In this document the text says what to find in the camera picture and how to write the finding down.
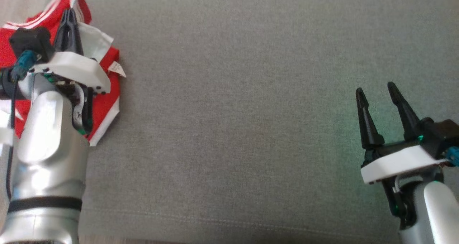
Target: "clothing tag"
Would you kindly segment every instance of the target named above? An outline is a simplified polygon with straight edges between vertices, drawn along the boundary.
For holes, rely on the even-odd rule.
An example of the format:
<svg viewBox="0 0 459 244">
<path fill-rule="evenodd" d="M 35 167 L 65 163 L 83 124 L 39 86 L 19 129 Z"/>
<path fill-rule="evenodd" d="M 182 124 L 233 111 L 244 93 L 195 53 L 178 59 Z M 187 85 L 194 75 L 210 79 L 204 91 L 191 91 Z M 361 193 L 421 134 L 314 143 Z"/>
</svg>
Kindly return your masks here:
<svg viewBox="0 0 459 244">
<path fill-rule="evenodd" d="M 123 68 L 116 61 L 113 61 L 113 63 L 108 67 L 108 71 L 115 72 L 117 74 L 120 74 L 122 77 L 126 77 L 126 73 L 124 72 Z"/>
</svg>

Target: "cable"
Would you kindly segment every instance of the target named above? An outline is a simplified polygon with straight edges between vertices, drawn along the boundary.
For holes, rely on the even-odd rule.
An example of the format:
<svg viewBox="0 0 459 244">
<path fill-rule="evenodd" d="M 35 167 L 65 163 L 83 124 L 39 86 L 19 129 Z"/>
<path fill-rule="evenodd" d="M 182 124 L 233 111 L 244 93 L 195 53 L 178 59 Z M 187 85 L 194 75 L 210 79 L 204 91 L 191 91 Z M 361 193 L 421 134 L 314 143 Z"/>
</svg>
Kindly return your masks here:
<svg viewBox="0 0 459 244">
<path fill-rule="evenodd" d="M 16 91 L 18 90 L 18 81 L 19 77 L 17 76 L 14 79 L 13 85 L 13 95 L 11 96 L 11 113 L 10 113 L 10 125 L 11 129 L 14 132 L 15 128 L 15 120 L 16 120 Z M 8 164 L 6 166 L 6 195 L 8 196 L 8 200 L 11 200 L 11 164 L 13 163 L 13 146 L 10 146 L 10 152 L 8 154 Z"/>
</svg>

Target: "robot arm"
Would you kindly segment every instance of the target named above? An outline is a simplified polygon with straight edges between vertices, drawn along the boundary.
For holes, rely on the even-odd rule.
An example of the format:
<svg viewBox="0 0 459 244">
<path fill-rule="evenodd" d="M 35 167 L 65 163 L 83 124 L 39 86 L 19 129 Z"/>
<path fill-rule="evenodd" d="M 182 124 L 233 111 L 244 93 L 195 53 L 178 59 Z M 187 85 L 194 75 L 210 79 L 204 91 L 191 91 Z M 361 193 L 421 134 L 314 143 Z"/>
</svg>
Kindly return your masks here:
<svg viewBox="0 0 459 244">
<path fill-rule="evenodd" d="M 12 46 L 20 49 L 18 56 L 33 51 L 46 61 L 35 64 L 18 82 L 14 68 L 0 74 L 0 95 L 3 90 L 3 96 L 32 102 L 17 146 L 18 167 L 0 244 L 79 243 L 92 98 L 110 92 L 110 80 L 97 61 L 82 56 L 74 18 L 72 9 L 62 18 L 54 43 L 58 52 L 50 48 L 49 33 L 40 32 L 43 29 L 18 30 L 10 41 L 22 43 Z M 11 90 L 14 83 L 16 91 Z"/>
<path fill-rule="evenodd" d="M 452 120 L 419 120 L 394 83 L 387 84 L 405 130 L 404 140 L 385 144 L 369 104 L 357 89 L 366 184 L 381 182 L 405 244 L 453 244 L 459 239 L 459 205 L 443 184 L 442 166 L 459 166 L 459 125 Z"/>
</svg>

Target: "black clamp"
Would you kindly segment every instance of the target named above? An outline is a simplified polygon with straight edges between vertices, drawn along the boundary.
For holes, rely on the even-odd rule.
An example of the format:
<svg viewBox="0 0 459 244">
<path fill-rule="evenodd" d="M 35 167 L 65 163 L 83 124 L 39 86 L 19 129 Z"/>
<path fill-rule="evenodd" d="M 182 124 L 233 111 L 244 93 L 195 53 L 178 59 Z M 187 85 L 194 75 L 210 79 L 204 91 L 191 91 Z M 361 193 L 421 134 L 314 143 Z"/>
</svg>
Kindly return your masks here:
<svg viewBox="0 0 459 244">
<path fill-rule="evenodd" d="M 36 63 L 46 63 L 54 56 L 55 50 L 50 42 L 51 34 L 44 27 L 33 29 L 19 28 L 11 35 L 9 41 L 11 49 L 18 61 L 24 57 L 23 54 L 32 51 L 36 57 Z M 0 99 L 6 100 L 13 97 L 13 68 L 14 66 L 0 69 Z M 16 100 L 24 99 L 21 91 L 16 91 Z"/>
<path fill-rule="evenodd" d="M 378 158 L 401 151 L 402 149 L 420 145 L 435 159 L 444 158 L 444 152 L 452 147 L 459 146 L 459 125 L 452 120 L 434 123 L 431 118 L 419 120 L 410 104 L 393 82 L 387 84 L 392 102 L 397 106 L 402 121 L 404 134 L 403 141 L 385 144 L 374 125 L 369 113 L 368 101 L 361 88 L 356 91 L 357 111 L 359 114 L 360 135 L 362 148 L 365 149 L 364 162 L 361 167 L 367 166 Z M 443 182 L 441 170 L 435 172 L 435 179 Z M 400 192 L 394 192 L 396 177 L 381 180 L 384 187 L 389 208 L 393 216 L 400 218 L 401 227 L 414 223 L 415 211 L 411 204 L 410 195 L 418 182 L 410 182 L 403 186 Z"/>
<path fill-rule="evenodd" d="M 56 52 L 70 51 L 83 56 L 80 31 L 74 9 L 67 9 L 62 14 L 61 24 L 54 38 Z"/>
</svg>

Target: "gray fabric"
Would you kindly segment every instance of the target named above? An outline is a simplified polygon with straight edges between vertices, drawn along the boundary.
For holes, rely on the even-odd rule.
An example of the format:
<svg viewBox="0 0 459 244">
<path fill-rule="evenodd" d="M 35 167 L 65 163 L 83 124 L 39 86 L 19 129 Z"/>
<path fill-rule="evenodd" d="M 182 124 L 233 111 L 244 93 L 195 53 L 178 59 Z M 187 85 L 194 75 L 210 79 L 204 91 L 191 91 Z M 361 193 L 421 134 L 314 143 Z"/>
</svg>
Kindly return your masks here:
<svg viewBox="0 0 459 244">
<path fill-rule="evenodd" d="M 128 75 L 80 230 L 185 243 L 398 243 L 355 89 L 459 121 L 457 0 L 87 0 Z M 446 180 L 459 192 L 457 170 Z"/>
</svg>

